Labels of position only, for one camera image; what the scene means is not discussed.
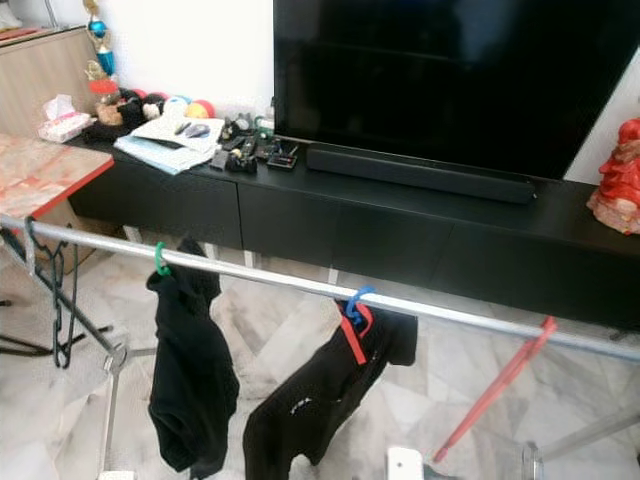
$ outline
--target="black tv screen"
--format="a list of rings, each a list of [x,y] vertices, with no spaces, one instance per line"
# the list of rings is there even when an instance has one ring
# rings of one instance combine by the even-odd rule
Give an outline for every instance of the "black tv screen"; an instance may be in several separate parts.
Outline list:
[[[275,0],[274,29],[278,134],[561,178],[640,1]]]

